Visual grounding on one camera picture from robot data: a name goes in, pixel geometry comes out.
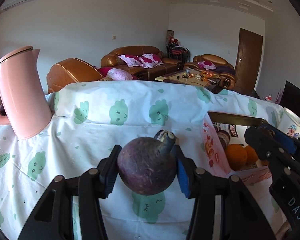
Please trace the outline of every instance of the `coffee table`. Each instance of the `coffee table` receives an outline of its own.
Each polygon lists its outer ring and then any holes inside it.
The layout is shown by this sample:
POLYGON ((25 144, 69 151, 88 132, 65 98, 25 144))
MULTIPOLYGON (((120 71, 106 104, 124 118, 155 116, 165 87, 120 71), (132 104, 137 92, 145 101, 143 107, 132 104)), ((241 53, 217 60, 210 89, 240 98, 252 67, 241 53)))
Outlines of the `coffee table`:
MULTIPOLYGON (((199 71, 194 70, 194 69, 189 69, 190 73, 193 74, 200 74, 199 71)), ((180 70, 180 71, 176 71, 164 76, 160 76, 160 77, 156 77, 155 80, 156 81, 160 81, 160 82, 166 82, 166 83, 173 83, 173 84, 183 84, 183 85, 192 85, 192 86, 200 86, 200 87, 205 87, 206 89, 208 89, 209 91, 211 91, 212 93, 219 93, 222 88, 219 86, 219 82, 220 82, 220 78, 209 78, 211 80, 216 81, 216 83, 211 82, 211 81, 201 81, 200 79, 196 79, 196 78, 183 78, 182 76, 186 74, 185 70, 180 70)))

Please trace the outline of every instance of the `black monitor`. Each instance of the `black monitor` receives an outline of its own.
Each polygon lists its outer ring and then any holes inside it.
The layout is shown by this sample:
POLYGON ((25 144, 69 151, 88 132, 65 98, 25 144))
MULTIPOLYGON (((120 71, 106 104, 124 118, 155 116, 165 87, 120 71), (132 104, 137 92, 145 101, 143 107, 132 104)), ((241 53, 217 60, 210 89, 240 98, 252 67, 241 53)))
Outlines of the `black monitor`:
POLYGON ((300 88, 286 81, 280 106, 290 109, 300 117, 300 88))

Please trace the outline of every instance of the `cup on coffee table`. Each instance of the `cup on coffee table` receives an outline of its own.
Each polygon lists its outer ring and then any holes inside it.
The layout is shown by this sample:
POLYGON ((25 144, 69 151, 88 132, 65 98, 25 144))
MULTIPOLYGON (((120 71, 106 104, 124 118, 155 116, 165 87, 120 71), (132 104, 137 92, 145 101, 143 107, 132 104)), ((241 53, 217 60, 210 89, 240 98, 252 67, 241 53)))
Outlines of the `cup on coffee table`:
POLYGON ((300 136, 300 117, 285 107, 278 129, 288 136, 298 138, 300 136))

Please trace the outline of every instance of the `purple radish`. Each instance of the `purple radish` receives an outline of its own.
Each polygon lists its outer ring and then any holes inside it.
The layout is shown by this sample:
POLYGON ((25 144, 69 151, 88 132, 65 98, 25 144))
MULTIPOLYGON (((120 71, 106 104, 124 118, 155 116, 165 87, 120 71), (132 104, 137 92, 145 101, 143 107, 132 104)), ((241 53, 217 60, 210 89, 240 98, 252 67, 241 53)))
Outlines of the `purple radish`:
POLYGON ((156 138, 139 137, 127 143, 118 155, 119 175, 126 186, 140 195, 164 191, 176 176, 176 159, 171 149, 172 132, 160 131, 156 138))

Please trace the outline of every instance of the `pink electric kettle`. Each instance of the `pink electric kettle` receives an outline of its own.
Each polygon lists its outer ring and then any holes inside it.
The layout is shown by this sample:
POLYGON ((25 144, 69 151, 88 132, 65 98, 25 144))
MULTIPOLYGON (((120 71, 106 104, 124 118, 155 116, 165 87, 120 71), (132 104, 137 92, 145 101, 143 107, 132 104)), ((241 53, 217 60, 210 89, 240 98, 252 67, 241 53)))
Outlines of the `pink electric kettle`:
POLYGON ((0 114, 0 124, 11 124, 21 139, 41 132, 52 118, 37 71, 39 51, 25 46, 0 59, 0 97, 7 114, 0 114))

